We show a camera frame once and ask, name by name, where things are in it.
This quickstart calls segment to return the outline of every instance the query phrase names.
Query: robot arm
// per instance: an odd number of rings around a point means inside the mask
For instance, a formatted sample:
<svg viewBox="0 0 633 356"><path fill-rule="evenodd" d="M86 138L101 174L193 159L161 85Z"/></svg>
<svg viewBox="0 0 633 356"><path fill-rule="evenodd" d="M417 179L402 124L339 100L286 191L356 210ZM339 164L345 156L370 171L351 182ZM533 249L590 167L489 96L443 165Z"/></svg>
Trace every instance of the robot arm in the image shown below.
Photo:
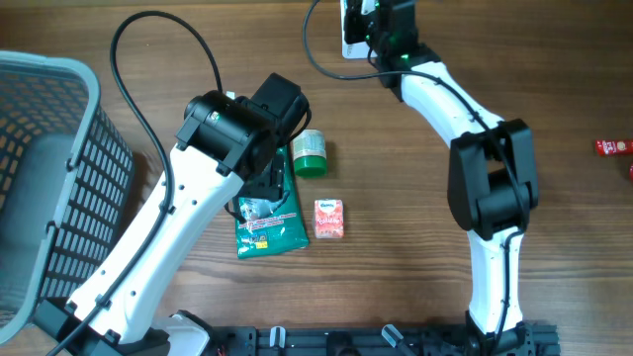
<svg viewBox="0 0 633 356"><path fill-rule="evenodd" d="M200 354L209 333L191 317L174 315L171 320L152 320L162 295L204 229L233 197L260 198L250 192L283 195L283 174L275 170L268 173L270 179L265 179L262 173L309 110L301 88L277 74L272 74L251 99L232 100L212 91L192 100L176 135L178 143L170 153L173 205L147 250L105 307L90 318L156 221L166 189L164 173L99 269L67 302L44 301L36 311L36 324L61 341L79 322L89 320L90 327L67 346L77 355L128 355L135 354L135 350L166 354L165 347L169 350L170 344L170 354ZM251 181L257 181L257 189L249 187ZM271 185L268 189L264 187L266 181ZM183 340L172 337L169 329L174 328L192 332Z"/></svg>
<svg viewBox="0 0 633 356"><path fill-rule="evenodd" d="M494 129L502 122L502 118L479 105L453 80L444 63L427 62L411 70L441 78L470 103L489 128ZM449 147L453 139L465 133L479 134L484 130L452 93L429 79L404 75L401 92L403 101L426 118ZM495 333L499 329L505 284L502 246L516 231L516 226L508 227L494 233L490 240L484 240L474 230L467 232L473 273L473 297L469 304L469 314L482 334ZM523 235L517 236L511 241L509 299L512 302L507 312L504 330L514 328L523 320L518 305L518 250L522 237Z"/></svg>
<svg viewBox="0 0 633 356"><path fill-rule="evenodd" d="M518 251L523 234L518 227L527 224L525 211L538 204L531 132L521 120L506 123L483 108L453 80L440 57L418 43L414 4L341 0L343 55L369 58L373 53L380 72L410 73L380 79L425 117L451 149L449 206L471 245L473 297L467 323L474 326L485 352L499 342L487 342L490 335L522 322ZM498 139L502 152L492 139ZM501 154L508 157L507 174L489 174L488 160L499 160Z"/></svg>

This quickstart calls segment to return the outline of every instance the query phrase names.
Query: wooden table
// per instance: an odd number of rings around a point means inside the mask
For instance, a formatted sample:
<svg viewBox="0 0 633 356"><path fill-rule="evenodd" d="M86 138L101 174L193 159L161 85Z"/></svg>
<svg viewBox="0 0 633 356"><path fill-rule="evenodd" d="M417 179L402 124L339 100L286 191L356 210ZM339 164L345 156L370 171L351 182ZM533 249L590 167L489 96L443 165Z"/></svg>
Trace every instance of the wooden table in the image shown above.
<svg viewBox="0 0 633 356"><path fill-rule="evenodd" d="M226 89L250 95L271 73L299 83L325 133L330 173L298 180L312 236L313 200L346 205L342 241L311 240L281 256L238 260L233 222L219 214L165 294L159 312L194 312L212 325L373 325L460 322L471 298L466 234L446 202L448 150L430 125L376 80L339 82L311 68L301 47L307 4L166 6L209 42ZM102 106L136 153L142 202L159 161L110 73L108 51L131 7L0 10L0 46L85 61ZM633 341L633 159L596 156L596 138L631 137L633 25L629 2L423 1L421 38L491 111L534 132L540 206L523 243L520 300L527 319L559 325L567 355L628 355ZM316 58L344 73L338 6L317 7ZM147 19L122 39L126 84L163 144L185 105L215 88L198 44ZM23 331L3 355L43 354Z"/></svg>

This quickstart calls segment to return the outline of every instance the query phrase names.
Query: green snack bag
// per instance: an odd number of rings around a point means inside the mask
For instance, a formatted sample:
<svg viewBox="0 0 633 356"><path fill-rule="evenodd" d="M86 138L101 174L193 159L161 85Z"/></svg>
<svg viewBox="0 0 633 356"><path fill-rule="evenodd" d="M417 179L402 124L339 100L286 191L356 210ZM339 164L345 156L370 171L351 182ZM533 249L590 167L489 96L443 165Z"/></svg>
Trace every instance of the green snack bag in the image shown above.
<svg viewBox="0 0 633 356"><path fill-rule="evenodd" d="M278 148L277 153L284 155L283 198L278 202L238 199L236 208L246 219L246 223L235 221L238 258L268 256L308 246L288 148Z"/></svg>

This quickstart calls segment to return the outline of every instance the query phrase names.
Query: gray plastic basket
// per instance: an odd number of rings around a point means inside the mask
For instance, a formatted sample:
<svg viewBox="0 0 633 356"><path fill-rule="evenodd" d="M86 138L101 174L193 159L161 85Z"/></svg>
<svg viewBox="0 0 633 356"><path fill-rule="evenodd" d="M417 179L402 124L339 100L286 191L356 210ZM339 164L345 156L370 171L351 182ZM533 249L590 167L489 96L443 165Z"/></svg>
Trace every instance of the gray plastic basket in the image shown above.
<svg viewBox="0 0 633 356"><path fill-rule="evenodd" d="M117 243L132 152L73 59L0 50L0 344Z"/></svg>

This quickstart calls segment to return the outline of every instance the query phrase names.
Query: red packet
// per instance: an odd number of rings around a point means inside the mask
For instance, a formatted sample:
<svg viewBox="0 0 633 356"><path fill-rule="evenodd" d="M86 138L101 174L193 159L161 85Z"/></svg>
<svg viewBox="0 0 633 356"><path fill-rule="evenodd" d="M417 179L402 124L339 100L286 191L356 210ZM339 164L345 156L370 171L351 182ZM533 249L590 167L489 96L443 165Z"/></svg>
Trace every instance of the red packet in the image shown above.
<svg viewBox="0 0 633 356"><path fill-rule="evenodd" d="M335 199L315 201L313 224L316 238L342 238L343 202Z"/></svg>
<svg viewBox="0 0 633 356"><path fill-rule="evenodd" d="M631 154L633 153L633 140L602 140L595 142L595 150L599 155Z"/></svg>

